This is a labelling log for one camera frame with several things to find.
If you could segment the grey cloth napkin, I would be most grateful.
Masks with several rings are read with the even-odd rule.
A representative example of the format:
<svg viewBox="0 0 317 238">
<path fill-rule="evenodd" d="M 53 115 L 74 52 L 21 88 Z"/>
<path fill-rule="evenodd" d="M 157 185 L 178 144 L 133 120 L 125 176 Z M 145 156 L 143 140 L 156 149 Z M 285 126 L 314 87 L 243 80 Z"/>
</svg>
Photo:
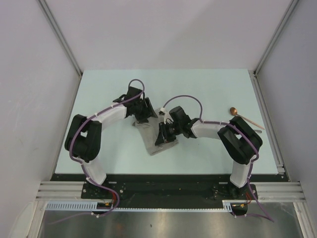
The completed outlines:
<svg viewBox="0 0 317 238">
<path fill-rule="evenodd" d="M 166 151 L 179 143 L 178 139 L 176 139 L 173 142 L 155 145 L 155 142 L 159 137 L 159 123 L 164 121 L 164 115 L 159 114 L 160 108 L 155 109 L 154 112 L 156 113 L 157 118 L 150 117 L 148 118 L 148 122 L 145 123 L 138 122 L 135 119 L 132 124 L 138 129 L 144 142 L 146 151 L 150 156 L 154 156 L 158 153 Z"/>
</svg>

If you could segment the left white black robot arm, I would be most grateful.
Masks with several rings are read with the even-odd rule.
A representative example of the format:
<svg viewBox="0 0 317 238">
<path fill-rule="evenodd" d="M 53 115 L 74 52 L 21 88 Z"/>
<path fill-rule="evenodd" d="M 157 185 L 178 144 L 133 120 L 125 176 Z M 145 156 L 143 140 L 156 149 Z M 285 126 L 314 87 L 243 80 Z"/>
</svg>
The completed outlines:
<svg viewBox="0 0 317 238">
<path fill-rule="evenodd" d="M 70 159 L 80 164 L 86 180 L 93 184 L 93 194 L 98 198 L 109 194 L 109 185 L 104 183 L 106 173 L 98 159 L 102 132 L 106 127 L 130 116 L 139 122 L 157 117 L 144 89 L 129 86 L 127 93 L 113 100 L 109 107 L 90 117 L 77 114 L 72 119 L 64 147 Z"/>
</svg>

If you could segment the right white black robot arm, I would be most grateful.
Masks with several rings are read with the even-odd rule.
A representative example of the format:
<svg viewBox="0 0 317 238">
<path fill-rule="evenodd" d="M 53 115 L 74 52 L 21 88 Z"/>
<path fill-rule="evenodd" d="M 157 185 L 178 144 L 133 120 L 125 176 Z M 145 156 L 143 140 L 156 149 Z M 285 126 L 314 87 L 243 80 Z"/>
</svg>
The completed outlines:
<svg viewBox="0 0 317 238">
<path fill-rule="evenodd" d="M 263 141 L 241 117 L 235 116 L 228 123 L 191 119 L 181 106 L 169 112 L 165 108 L 160 108 L 158 114 L 163 117 L 163 121 L 158 124 L 156 146 L 171 143 L 178 135 L 186 138 L 221 140 L 233 159 L 230 181 L 223 195 L 240 199 L 246 194 L 251 166 L 253 160 L 259 157 L 259 149 Z"/>
</svg>

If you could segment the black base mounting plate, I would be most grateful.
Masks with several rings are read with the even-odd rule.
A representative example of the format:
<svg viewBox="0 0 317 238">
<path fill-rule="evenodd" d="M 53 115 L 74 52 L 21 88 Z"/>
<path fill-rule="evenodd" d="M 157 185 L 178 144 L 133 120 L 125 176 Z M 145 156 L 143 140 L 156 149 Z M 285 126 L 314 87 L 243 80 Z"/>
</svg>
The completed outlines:
<svg viewBox="0 0 317 238">
<path fill-rule="evenodd" d="M 210 209 L 220 208 L 223 200 L 245 200 L 224 196 L 229 175 L 120 175 L 110 174 L 100 188 L 84 175 L 54 174 L 53 181 L 82 181 L 82 199 L 111 199 L 119 195 L 119 208 Z"/>
</svg>

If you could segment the copper spoon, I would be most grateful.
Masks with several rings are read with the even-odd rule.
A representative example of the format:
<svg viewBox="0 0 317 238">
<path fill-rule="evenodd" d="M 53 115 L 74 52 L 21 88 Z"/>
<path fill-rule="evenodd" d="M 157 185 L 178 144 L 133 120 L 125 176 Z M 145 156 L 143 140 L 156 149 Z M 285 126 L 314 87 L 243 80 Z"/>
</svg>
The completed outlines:
<svg viewBox="0 0 317 238">
<path fill-rule="evenodd" d="M 244 117 L 244 116 L 238 114 L 238 111 L 237 111 L 237 109 L 236 109 L 235 107 L 231 107 L 231 108 L 229 109 L 229 113 L 230 113 L 232 116 L 241 117 L 242 119 L 244 119 L 244 120 L 246 120 L 247 122 L 249 122 L 249 123 L 255 125 L 256 127 L 260 128 L 260 129 L 262 129 L 262 130 L 265 130 L 265 128 L 264 128 L 263 126 L 261 126 L 261 125 L 255 123 L 254 121 L 252 121 L 252 120 L 250 120 L 250 119 L 248 119 L 248 118 L 246 118 L 246 117 Z"/>
</svg>

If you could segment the aluminium frame rail right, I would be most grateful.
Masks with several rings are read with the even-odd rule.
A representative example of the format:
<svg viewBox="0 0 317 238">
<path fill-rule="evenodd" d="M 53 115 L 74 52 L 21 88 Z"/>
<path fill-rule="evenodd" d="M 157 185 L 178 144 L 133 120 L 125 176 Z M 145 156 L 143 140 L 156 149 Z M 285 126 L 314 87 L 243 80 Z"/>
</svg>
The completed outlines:
<svg viewBox="0 0 317 238">
<path fill-rule="evenodd" d="M 285 174 L 286 175 L 287 171 L 286 171 L 286 167 L 284 165 L 283 156 L 282 156 L 282 153 L 281 153 L 281 150 L 280 150 L 277 138 L 276 138 L 276 134 L 275 134 L 275 131 L 273 128 L 273 124 L 272 124 L 268 109 L 267 109 L 266 102 L 264 100 L 264 95 L 263 95 L 262 90 L 260 88 L 258 78 L 253 71 L 249 70 L 248 73 L 249 73 L 250 80 L 251 80 L 253 90 L 255 93 L 255 97 L 257 99 L 257 103 L 258 103 L 258 106 L 259 106 L 259 109 L 261 112 L 261 117 L 262 117 L 262 120 L 264 122 L 264 128 L 266 130 L 266 134 L 267 134 L 268 141 L 270 144 L 270 149 L 272 151 L 272 154 L 273 154 L 273 157 L 275 160 L 278 174 Z"/>
</svg>

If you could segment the aluminium frame rail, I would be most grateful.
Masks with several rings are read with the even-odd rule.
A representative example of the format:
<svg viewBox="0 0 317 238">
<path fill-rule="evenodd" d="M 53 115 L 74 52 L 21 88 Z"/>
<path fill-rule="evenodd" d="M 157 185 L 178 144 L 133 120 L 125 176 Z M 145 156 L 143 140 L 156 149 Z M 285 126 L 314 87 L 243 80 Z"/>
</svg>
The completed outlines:
<svg viewBox="0 0 317 238">
<path fill-rule="evenodd" d="M 281 150 L 280 150 L 277 138 L 276 138 L 276 134 L 275 134 L 275 131 L 273 128 L 273 124 L 272 124 L 268 109 L 267 109 L 266 102 L 264 100 L 264 95 L 263 95 L 262 90 L 260 88 L 258 78 L 253 71 L 249 70 L 248 73 L 249 73 L 250 80 L 251 80 L 253 90 L 255 93 L 255 97 L 257 99 L 257 103 L 258 103 L 258 106 L 259 106 L 259 109 L 261 112 L 261 117 L 262 117 L 262 120 L 264 122 L 264 128 L 266 130 L 266 134 L 267 134 L 268 141 L 270 144 L 270 149 L 272 151 L 272 154 L 273 154 L 273 157 L 275 160 L 278 174 L 285 174 L 286 175 L 287 171 L 286 171 L 286 167 L 284 165 L 283 156 L 282 156 L 282 153 L 281 153 Z"/>
<path fill-rule="evenodd" d="M 81 199 L 81 181 L 43 181 L 36 199 L 46 201 L 76 201 Z"/>
</svg>

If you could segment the aluminium frame rail left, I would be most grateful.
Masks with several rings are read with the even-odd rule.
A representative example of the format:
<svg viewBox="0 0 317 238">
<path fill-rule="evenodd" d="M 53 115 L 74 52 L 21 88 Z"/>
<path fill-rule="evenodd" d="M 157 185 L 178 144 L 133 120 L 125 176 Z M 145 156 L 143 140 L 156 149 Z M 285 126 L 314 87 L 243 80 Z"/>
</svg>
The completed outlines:
<svg viewBox="0 0 317 238">
<path fill-rule="evenodd" d="M 43 181 L 36 199 L 46 201 L 76 201 L 81 199 L 81 181 Z"/>
</svg>

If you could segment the aluminium frame post left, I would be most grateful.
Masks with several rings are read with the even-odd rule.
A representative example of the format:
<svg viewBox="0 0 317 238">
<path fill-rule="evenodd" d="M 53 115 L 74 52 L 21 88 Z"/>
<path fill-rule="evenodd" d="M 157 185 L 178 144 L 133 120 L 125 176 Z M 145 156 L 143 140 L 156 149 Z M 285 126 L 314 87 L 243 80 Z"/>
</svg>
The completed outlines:
<svg viewBox="0 0 317 238">
<path fill-rule="evenodd" d="M 80 69 L 79 63 L 77 62 L 75 55 L 67 42 L 52 10 L 50 9 L 46 0 L 36 0 L 39 5 L 44 17 L 46 18 L 50 28 L 52 29 L 56 39 L 58 40 L 62 50 L 64 51 L 66 57 L 74 68 L 75 72 L 79 77 L 82 77 L 83 71 Z"/>
</svg>

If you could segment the aluminium frame post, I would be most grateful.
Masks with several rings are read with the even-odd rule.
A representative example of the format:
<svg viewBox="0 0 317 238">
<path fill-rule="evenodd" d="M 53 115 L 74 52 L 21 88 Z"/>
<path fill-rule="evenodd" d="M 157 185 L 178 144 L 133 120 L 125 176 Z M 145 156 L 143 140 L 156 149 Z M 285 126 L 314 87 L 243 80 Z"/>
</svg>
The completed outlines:
<svg viewBox="0 0 317 238">
<path fill-rule="evenodd" d="M 299 0 L 291 0 L 285 13 L 283 14 L 279 24 L 277 25 L 273 36 L 271 37 L 267 47 L 265 48 L 265 51 L 263 52 L 259 62 L 257 63 L 255 69 L 253 70 L 253 75 L 255 77 L 258 76 L 259 72 L 261 71 L 261 68 L 263 67 L 264 63 L 266 62 L 267 58 L 269 57 L 270 53 L 272 52 L 274 46 L 276 45 L 279 37 L 281 36 L 284 28 L 286 27 L 288 21 L 292 17 L 292 14 L 294 13 L 297 5 L 299 4 Z"/>
<path fill-rule="evenodd" d="M 44 17 L 46 18 L 50 28 L 52 29 L 56 39 L 58 40 L 62 50 L 64 51 L 66 57 L 74 68 L 75 72 L 79 77 L 82 77 L 83 71 L 80 69 L 79 63 L 77 62 L 75 55 L 67 42 L 52 10 L 50 9 L 46 0 L 36 0 L 39 5 Z"/>
</svg>

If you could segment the aluminium frame post right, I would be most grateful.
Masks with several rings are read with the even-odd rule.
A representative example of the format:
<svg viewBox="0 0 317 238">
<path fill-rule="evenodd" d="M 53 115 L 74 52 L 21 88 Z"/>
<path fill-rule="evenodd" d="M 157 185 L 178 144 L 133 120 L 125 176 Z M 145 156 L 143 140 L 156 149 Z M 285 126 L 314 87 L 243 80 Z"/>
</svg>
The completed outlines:
<svg viewBox="0 0 317 238">
<path fill-rule="evenodd" d="M 261 71 L 261 68 L 263 67 L 264 63 L 266 62 L 267 58 L 269 57 L 270 53 L 272 52 L 274 46 L 276 45 L 279 37 L 281 36 L 284 28 L 286 27 L 288 21 L 292 17 L 292 14 L 294 13 L 297 5 L 299 4 L 299 0 L 291 0 L 285 13 L 283 14 L 279 24 L 277 25 L 273 36 L 271 37 L 267 47 L 265 48 L 265 51 L 263 52 L 259 62 L 257 63 L 255 69 L 253 70 L 253 75 L 255 77 L 258 76 L 259 72 Z"/>
</svg>

